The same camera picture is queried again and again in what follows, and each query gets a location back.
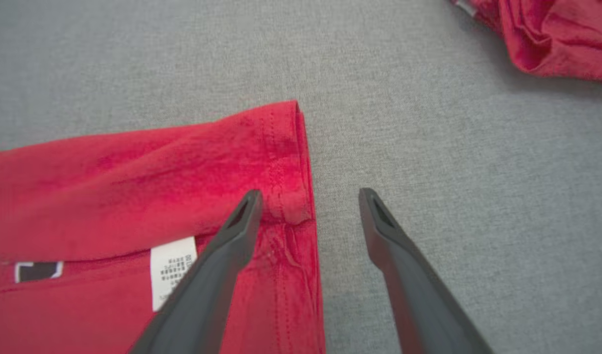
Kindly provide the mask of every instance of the black patch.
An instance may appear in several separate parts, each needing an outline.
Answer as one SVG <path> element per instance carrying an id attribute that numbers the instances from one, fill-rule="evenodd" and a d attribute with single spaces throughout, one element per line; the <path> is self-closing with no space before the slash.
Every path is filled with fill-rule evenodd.
<path id="1" fill-rule="evenodd" d="M 58 271 L 58 262 L 35 262 L 33 265 L 19 265 L 19 282 L 30 282 L 52 278 Z"/>

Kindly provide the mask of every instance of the white label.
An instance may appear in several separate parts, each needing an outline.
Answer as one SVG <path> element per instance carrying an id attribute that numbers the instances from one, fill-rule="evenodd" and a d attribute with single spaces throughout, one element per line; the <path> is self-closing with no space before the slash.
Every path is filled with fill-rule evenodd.
<path id="1" fill-rule="evenodd" d="M 152 310 L 159 311 L 196 260 L 194 237 L 187 237 L 150 249 Z"/>

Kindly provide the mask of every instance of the grey table surface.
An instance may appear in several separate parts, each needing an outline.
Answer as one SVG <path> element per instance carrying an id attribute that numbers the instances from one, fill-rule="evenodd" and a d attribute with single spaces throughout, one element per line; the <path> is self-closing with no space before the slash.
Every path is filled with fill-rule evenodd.
<path id="1" fill-rule="evenodd" d="M 327 349 L 397 353 L 375 188 L 499 353 L 602 353 L 602 85 L 444 0 L 0 0 L 0 150 L 298 99 Z"/>

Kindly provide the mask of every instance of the red t-shirt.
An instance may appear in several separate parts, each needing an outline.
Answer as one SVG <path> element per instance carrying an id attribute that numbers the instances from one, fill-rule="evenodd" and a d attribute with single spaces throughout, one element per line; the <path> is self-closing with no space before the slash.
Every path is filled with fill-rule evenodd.
<path id="1" fill-rule="evenodd" d="M 151 247 L 195 236 L 202 252 L 254 188 L 264 212 L 221 353 L 324 353 L 310 161 L 295 101 L 0 152 L 0 353 L 126 352 L 154 315 Z M 55 278 L 18 282 L 19 262 L 62 264 Z"/>
<path id="2" fill-rule="evenodd" d="M 451 1 L 503 36 L 518 69 L 602 81 L 602 1 Z"/>

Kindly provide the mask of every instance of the red fabric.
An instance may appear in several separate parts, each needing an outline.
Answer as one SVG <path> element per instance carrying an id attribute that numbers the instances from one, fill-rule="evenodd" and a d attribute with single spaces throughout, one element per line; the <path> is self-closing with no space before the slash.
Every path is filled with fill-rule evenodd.
<path id="1" fill-rule="evenodd" d="M 470 0 L 520 70 L 602 81 L 602 0 Z"/>
<path id="2" fill-rule="evenodd" d="M 153 316 L 150 248 L 198 252 L 248 190 L 265 208 L 221 352 L 324 353 L 316 222 L 296 102 L 215 123 L 0 152 L 0 353 L 128 350 Z M 65 261 L 15 284 L 14 262 Z"/>

